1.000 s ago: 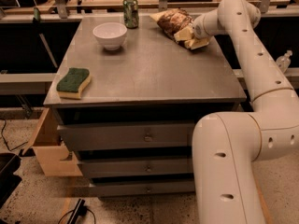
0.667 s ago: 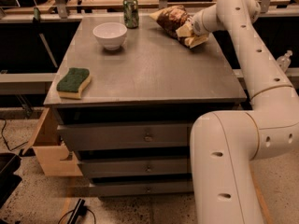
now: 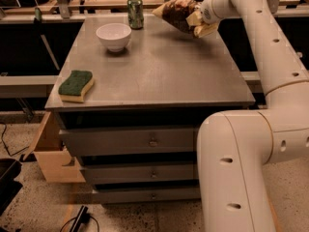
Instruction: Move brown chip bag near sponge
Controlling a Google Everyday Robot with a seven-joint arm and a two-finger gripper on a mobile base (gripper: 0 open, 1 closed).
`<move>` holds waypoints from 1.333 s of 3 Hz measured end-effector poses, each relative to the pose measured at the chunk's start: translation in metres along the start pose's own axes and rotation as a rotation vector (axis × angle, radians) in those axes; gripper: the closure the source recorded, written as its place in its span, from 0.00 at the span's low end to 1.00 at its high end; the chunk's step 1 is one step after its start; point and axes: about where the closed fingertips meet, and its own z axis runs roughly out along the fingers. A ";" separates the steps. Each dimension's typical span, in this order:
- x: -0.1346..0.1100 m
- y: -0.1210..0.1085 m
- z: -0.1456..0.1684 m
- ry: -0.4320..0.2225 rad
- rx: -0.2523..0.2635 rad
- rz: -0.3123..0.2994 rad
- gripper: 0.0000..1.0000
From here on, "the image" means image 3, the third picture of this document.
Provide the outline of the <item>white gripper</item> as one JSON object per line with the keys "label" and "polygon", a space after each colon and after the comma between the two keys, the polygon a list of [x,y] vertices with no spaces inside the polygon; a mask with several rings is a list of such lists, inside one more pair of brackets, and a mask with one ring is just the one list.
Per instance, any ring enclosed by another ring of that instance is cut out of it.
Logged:
{"label": "white gripper", "polygon": [[200,5],[200,11],[195,11],[188,16],[186,22],[189,26],[195,26],[194,37],[202,38],[217,30],[218,23],[216,22],[238,16],[231,0],[204,0]]}

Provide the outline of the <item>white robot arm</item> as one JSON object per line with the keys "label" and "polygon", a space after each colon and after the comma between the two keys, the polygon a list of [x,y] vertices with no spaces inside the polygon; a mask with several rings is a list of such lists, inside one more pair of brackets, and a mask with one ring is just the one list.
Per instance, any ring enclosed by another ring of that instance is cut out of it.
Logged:
{"label": "white robot arm", "polygon": [[262,167],[307,155],[309,75],[273,17],[277,0],[204,0],[206,23],[240,16],[267,106],[212,114],[197,137],[206,232],[276,232]]}

